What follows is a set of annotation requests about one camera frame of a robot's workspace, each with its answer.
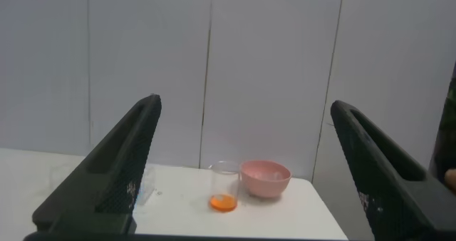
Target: plastic bowl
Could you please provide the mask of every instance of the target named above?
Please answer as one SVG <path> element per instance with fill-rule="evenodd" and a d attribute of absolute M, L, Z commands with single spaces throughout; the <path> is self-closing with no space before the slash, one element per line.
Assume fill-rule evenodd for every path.
<path fill-rule="evenodd" d="M 270 160 L 250 160 L 241 165 L 241 180 L 252 194 L 261 198 L 275 198 L 290 182 L 291 172 Z"/>

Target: clear plastic cup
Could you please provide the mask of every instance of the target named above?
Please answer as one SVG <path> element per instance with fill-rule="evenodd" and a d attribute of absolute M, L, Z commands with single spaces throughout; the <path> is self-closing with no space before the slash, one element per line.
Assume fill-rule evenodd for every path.
<path fill-rule="evenodd" d="M 209 206 L 219 212 L 230 212 L 237 206 L 239 165 L 219 161 L 209 167 L 212 171 Z"/>

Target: orange liquid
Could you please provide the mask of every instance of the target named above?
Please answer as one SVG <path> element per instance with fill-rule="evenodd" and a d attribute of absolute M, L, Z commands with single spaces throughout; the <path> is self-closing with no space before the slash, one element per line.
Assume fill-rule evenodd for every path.
<path fill-rule="evenodd" d="M 220 212 L 230 212 L 236 208 L 237 199 L 232 195 L 213 195 L 209 199 L 209 204 Z"/>

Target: white table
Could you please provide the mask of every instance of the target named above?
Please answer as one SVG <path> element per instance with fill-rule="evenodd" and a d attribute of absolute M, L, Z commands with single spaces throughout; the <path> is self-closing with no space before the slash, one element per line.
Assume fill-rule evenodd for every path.
<path fill-rule="evenodd" d="M 0 239 L 21 240 L 35 231 L 31 215 L 50 193 L 51 168 L 76 167 L 82 159 L 0 148 Z M 135 209 L 136 233 L 347 240 L 307 180 L 292 178 L 278 200 L 242 191 L 237 209 L 220 213 L 207 206 L 209 170 L 146 167 L 154 167 L 156 191 Z"/>

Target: glass beaker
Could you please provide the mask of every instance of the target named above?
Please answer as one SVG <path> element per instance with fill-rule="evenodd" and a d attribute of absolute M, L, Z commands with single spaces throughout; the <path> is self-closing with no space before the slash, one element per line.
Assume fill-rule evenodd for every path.
<path fill-rule="evenodd" d="M 237 206 L 239 165 L 219 161 L 209 167 L 212 171 L 209 205 L 220 212 L 230 212 Z"/>

